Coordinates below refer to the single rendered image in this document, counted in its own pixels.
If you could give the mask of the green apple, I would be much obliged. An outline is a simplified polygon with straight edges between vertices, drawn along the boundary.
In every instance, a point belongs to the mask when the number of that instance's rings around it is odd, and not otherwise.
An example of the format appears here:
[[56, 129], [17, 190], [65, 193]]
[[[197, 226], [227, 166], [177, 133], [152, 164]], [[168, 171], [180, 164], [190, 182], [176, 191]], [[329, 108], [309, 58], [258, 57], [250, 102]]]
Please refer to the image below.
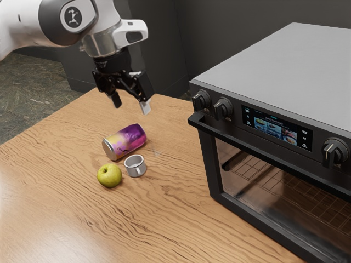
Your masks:
[[122, 182], [122, 172], [116, 164], [104, 164], [97, 172], [97, 179], [104, 187], [113, 188]]

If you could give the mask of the purple and yellow drink can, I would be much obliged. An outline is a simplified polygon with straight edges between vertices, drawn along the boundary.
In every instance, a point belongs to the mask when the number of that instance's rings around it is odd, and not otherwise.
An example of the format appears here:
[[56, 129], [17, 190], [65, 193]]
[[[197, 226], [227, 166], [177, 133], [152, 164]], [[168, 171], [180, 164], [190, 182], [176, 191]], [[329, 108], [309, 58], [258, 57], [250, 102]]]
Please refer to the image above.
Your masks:
[[144, 129], [136, 123], [103, 138], [102, 147], [107, 157], [116, 161], [143, 146], [146, 140]]

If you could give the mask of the black oven with silver top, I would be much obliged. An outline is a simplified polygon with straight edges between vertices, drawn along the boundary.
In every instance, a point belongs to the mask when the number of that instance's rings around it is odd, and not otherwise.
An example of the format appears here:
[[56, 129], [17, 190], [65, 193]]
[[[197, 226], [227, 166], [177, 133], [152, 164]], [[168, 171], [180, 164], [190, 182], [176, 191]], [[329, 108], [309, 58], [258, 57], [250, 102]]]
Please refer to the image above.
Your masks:
[[306, 262], [351, 263], [351, 29], [291, 23], [190, 92], [211, 197]]

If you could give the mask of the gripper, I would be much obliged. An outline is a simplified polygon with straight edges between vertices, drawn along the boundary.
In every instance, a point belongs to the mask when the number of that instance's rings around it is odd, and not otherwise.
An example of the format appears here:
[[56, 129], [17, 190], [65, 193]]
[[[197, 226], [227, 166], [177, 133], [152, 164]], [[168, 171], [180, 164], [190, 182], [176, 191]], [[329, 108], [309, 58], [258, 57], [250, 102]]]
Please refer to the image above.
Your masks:
[[109, 95], [115, 108], [122, 105], [116, 89], [123, 89], [134, 96], [143, 115], [151, 111], [150, 101], [155, 94], [146, 71], [132, 72], [132, 59], [128, 48], [105, 57], [93, 58], [95, 69], [92, 71], [100, 92]]

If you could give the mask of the small white mug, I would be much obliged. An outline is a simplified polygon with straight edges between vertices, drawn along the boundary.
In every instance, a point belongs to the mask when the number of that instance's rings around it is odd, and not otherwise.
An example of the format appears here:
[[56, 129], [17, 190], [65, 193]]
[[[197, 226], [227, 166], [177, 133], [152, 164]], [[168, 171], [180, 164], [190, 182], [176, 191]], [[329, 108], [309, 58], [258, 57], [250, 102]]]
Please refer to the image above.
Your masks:
[[147, 167], [142, 155], [131, 155], [124, 161], [127, 174], [130, 177], [137, 178], [145, 174]]

